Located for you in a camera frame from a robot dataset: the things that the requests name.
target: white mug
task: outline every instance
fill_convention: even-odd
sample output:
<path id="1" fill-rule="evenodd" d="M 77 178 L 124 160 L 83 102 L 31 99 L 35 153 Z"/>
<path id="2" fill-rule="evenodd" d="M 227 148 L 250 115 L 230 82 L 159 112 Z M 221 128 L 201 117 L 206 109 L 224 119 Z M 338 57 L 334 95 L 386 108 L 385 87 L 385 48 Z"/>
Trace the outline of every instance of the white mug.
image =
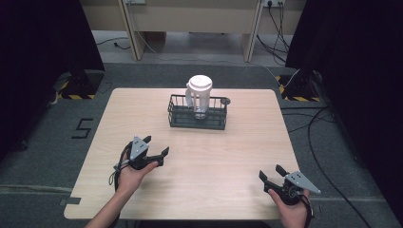
<path id="1" fill-rule="evenodd" d="M 205 75 L 195 75 L 190 78 L 186 87 L 187 90 L 185 95 L 187 106 L 193 106 L 193 111 L 196 112 L 195 117 L 197 119 L 205 118 L 206 115 L 203 113 L 208 110 L 213 81 Z"/>

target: wooden tabletop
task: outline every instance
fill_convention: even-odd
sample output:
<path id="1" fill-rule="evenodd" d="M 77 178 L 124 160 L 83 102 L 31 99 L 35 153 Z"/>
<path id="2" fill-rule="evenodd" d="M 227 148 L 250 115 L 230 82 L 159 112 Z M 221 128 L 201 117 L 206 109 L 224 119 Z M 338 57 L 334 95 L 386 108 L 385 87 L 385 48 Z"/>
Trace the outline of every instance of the wooden tabletop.
<path id="1" fill-rule="evenodd" d="M 225 130 L 170 127 L 171 94 L 184 88 L 117 88 L 113 91 L 71 193 L 68 219 L 92 219 L 114 193 L 109 176 L 134 136 L 152 136 L 148 155 L 169 146 L 164 165 L 149 173 L 121 219 L 278 219 L 263 192 L 262 170 L 281 185 L 276 164 L 299 170 L 275 92 L 215 89 L 228 97 Z"/>

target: person's right hand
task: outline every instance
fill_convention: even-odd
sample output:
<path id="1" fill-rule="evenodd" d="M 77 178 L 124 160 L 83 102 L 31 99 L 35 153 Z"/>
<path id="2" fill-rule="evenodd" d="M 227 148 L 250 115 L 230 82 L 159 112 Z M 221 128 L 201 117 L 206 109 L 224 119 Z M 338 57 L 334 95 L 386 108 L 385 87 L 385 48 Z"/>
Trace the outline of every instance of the person's right hand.
<path id="1" fill-rule="evenodd" d="M 289 206 L 281 200 L 273 189 L 269 189 L 269 195 L 278 207 L 280 221 L 285 228 L 303 228 L 305 226 L 307 210 L 303 202 Z M 304 195 L 308 199 L 309 191 L 304 190 Z"/>

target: forearm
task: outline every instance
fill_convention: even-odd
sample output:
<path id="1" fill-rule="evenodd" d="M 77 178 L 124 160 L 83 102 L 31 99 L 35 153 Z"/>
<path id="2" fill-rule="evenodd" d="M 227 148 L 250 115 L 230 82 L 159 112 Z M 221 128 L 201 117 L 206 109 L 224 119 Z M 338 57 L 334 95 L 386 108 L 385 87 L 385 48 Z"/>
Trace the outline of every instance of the forearm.
<path id="1" fill-rule="evenodd" d="M 129 193 L 116 192 L 86 227 L 108 227 L 122 211 L 130 197 Z"/>

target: white power strip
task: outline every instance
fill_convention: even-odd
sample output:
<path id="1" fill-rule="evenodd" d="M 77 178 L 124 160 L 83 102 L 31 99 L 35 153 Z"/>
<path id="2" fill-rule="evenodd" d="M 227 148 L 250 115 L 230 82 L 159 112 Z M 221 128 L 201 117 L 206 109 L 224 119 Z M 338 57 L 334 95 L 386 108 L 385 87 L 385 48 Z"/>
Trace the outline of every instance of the white power strip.
<path id="1" fill-rule="evenodd" d="M 280 4 L 285 5 L 285 0 L 263 0 L 263 6 L 268 7 L 269 1 L 272 2 L 272 8 L 278 8 Z"/>

